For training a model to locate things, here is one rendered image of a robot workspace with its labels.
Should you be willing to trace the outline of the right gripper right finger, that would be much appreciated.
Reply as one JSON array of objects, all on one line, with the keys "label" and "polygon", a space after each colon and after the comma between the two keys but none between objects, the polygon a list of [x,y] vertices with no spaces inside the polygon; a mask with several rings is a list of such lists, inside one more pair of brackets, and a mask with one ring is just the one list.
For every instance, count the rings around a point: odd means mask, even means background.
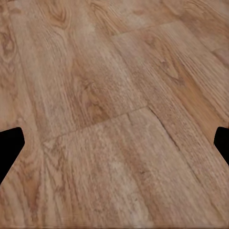
[{"label": "right gripper right finger", "polygon": [[214,145],[218,151],[222,154],[224,159],[229,165],[229,129],[224,127],[218,127],[215,138]]}]

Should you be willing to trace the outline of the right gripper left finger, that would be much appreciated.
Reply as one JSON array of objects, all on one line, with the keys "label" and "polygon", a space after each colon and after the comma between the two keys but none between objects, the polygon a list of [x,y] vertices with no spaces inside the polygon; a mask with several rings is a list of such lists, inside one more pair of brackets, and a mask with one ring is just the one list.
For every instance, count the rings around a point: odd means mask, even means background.
[{"label": "right gripper left finger", "polygon": [[0,184],[25,145],[21,127],[0,132]]}]

